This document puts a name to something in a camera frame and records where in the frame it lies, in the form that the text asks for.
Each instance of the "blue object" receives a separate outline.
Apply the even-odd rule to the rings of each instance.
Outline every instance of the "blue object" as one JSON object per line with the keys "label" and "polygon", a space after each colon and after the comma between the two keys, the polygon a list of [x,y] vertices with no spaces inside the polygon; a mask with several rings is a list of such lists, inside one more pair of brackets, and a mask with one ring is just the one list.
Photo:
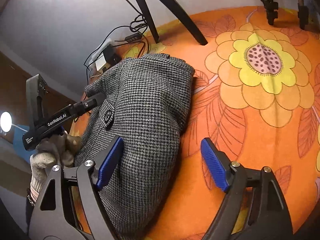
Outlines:
{"label": "blue object", "polygon": [[113,147],[107,154],[105,160],[100,166],[98,172],[98,180],[96,187],[98,190],[102,190],[102,187],[108,185],[114,169],[116,168],[119,160],[123,154],[124,143],[121,137],[113,144]]}
{"label": "blue object", "polygon": [[[18,125],[24,130],[29,130],[29,127],[26,125]],[[14,128],[14,135],[13,135],[13,148],[18,156],[20,156],[22,159],[26,160],[27,163],[30,163],[30,157],[31,155],[36,153],[36,150],[33,151],[27,151],[25,150],[22,142],[22,136],[26,133],[19,128]]]}
{"label": "blue object", "polygon": [[204,138],[201,141],[201,154],[204,158],[205,163],[208,166],[209,172],[211,176],[213,177],[213,180],[217,187],[222,189],[224,192],[226,192],[230,185],[227,181],[227,169],[222,165],[219,158],[217,157],[216,153],[213,150],[213,143],[210,141],[209,138]]}

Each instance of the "gloved hand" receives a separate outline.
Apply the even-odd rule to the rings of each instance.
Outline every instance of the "gloved hand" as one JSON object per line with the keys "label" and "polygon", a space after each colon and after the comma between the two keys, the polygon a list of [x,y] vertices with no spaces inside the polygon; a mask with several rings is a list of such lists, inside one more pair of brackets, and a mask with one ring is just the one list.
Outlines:
{"label": "gloved hand", "polygon": [[50,138],[41,140],[36,147],[37,153],[30,157],[32,171],[30,195],[34,202],[36,202],[51,168],[56,164],[64,168],[72,167],[74,156],[80,148],[81,137],[71,136],[67,132],[63,135],[54,134]]}

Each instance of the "ceiling light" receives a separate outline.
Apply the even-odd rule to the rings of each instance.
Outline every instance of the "ceiling light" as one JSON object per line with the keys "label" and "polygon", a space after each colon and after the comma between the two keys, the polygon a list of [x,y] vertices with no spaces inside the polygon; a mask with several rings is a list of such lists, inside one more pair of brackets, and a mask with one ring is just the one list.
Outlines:
{"label": "ceiling light", "polygon": [[4,132],[9,132],[12,125],[12,118],[8,112],[3,112],[0,117],[0,126]]}

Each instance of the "metal screw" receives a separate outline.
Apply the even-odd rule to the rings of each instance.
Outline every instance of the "metal screw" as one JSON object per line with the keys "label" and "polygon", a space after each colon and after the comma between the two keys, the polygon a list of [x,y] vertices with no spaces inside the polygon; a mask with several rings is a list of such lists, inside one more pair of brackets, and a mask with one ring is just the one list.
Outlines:
{"label": "metal screw", "polygon": [[268,166],[264,167],[263,170],[264,172],[267,172],[267,173],[271,172],[271,168]]}
{"label": "metal screw", "polygon": [[53,170],[53,171],[58,171],[58,170],[60,170],[60,166],[59,166],[59,165],[54,165],[54,166],[52,167],[52,170]]}
{"label": "metal screw", "polygon": [[237,167],[239,167],[239,166],[240,166],[240,163],[239,163],[239,162],[237,162],[237,161],[233,161],[233,162],[231,162],[231,165],[232,165],[232,167],[237,168]]}
{"label": "metal screw", "polygon": [[92,160],[87,160],[87,161],[85,161],[85,163],[84,163],[84,165],[87,166],[87,167],[90,167],[92,164],[93,164],[93,161],[92,161]]}

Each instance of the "power adapter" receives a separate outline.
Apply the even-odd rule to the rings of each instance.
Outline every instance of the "power adapter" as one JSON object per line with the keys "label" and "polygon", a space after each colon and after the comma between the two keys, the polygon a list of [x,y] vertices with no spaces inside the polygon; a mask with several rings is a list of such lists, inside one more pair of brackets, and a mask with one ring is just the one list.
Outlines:
{"label": "power adapter", "polygon": [[118,64],[122,59],[121,56],[116,54],[116,51],[111,44],[108,45],[102,52],[104,59],[107,63],[110,64],[110,67],[113,67],[114,65]]}

